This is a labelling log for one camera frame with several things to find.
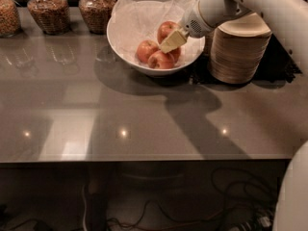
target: white bowl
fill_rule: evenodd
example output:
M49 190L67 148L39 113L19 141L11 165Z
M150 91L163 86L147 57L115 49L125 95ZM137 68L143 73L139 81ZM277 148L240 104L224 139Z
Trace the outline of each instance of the white bowl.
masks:
M181 46L182 53L173 69L152 69L141 63L136 50L145 39L156 40L157 29L166 20L179 21L184 10L173 3L140 1L128 3L116 11L107 26L107 39L118 56L137 71L162 77L173 74L192 64L203 52L205 38L188 38Z

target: stack of plates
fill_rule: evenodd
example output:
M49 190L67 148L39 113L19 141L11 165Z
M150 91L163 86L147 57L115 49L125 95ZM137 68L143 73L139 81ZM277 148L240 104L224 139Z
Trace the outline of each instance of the stack of plates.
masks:
M257 13L216 28L208 69L222 82L250 81L267 49L271 30Z

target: red apple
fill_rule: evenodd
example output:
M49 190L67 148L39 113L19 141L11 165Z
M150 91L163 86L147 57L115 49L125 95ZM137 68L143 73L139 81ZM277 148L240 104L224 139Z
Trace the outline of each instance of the red apple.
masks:
M175 62L172 54L159 50L150 56L147 64L155 69L171 69L174 68Z
M158 50L159 46L157 42L151 39L146 39L138 45L136 54L142 63L147 64L149 57Z
M169 53L172 54L172 56L174 58L174 62L177 63L177 61L179 60L179 58L181 56L181 47L178 47L175 50L171 50Z
M179 25L174 21L163 22L157 30L157 41L162 43L162 41L173 31L173 29L178 28Z

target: gray countertop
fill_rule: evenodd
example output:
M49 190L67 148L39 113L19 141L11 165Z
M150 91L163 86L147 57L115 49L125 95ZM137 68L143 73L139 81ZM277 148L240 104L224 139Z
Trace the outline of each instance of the gray countertop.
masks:
M0 162L290 159L308 140L308 80L243 87L149 78L88 32L0 38Z

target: jar of nuts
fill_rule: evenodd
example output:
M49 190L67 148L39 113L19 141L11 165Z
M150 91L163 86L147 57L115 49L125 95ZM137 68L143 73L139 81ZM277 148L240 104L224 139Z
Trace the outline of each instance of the jar of nuts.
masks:
M91 33L106 34L116 0L79 0L79 10Z
M13 36L20 30L20 17L15 2L0 0L0 37Z
M59 35L70 29L67 0L29 0L27 4L32 18L47 35Z

